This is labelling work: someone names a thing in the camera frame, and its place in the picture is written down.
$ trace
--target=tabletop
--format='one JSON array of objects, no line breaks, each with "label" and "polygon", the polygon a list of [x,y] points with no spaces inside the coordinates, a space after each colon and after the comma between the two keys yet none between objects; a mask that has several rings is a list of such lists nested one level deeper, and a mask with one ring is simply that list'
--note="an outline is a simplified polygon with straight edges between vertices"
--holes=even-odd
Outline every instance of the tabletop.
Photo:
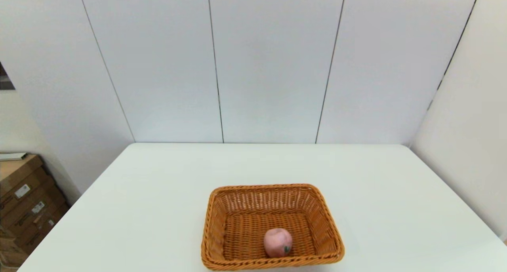
[{"label": "tabletop", "polygon": [[505,272],[507,247],[401,145],[132,144],[19,272],[198,271],[208,198],[225,185],[310,183],[345,244],[298,272]]}]

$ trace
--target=orange wicker basket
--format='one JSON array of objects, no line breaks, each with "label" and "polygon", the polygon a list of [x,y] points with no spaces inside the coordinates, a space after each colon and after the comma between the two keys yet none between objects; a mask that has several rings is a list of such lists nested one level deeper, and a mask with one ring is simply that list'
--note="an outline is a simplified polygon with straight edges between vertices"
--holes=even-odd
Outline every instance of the orange wicker basket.
[{"label": "orange wicker basket", "polygon": [[[264,234],[293,237],[288,256],[268,258]],[[211,270],[249,270],[335,263],[345,248],[324,197],[309,184],[228,186],[208,203],[201,258]]]}]

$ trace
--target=cardboard box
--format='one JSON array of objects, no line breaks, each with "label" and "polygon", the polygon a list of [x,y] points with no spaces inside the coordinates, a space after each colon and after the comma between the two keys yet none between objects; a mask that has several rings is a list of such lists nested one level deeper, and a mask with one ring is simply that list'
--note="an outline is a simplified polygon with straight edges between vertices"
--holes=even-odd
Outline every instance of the cardboard box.
[{"label": "cardboard box", "polygon": [[19,237],[40,215],[51,212],[65,203],[60,190],[54,186],[53,179],[48,180],[26,200],[0,220],[3,237]]},{"label": "cardboard box", "polygon": [[0,162],[0,198],[41,166],[42,160],[35,154],[23,160]]},{"label": "cardboard box", "polygon": [[6,266],[20,267],[28,257],[26,253],[0,251],[0,259]]},{"label": "cardboard box", "polygon": [[22,236],[18,238],[0,238],[0,251],[31,254],[68,210],[69,206],[63,204],[51,214],[41,216],[40,220],[37,221],[37,227],[30,226],[23,232]]},{"label": "cardboard box", "polygon": [[49,178],[42,167],[37,168],[0,198],[0,214],[5,216]]}]

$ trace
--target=wall panel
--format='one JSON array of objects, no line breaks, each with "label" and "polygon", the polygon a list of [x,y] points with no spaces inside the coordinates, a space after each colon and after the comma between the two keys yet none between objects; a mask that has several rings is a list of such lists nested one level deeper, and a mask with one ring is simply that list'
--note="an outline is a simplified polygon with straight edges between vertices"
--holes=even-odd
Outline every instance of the wall panel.
[{"label": "wall panel", "polygon": [[341,3],[210,0],[225,142],[315,142]]},{"label": "wall panel", "polygon": [[0,61],[82,193],[133,142],[83,4],[1,1]]},{"label": "wall panel", "polygon": [[208,0],[83,0],[138,142],[222,142]]},{"label": "wall panel", "polygon": [[319,143],[415,135],[474,0],[345,0]]}]

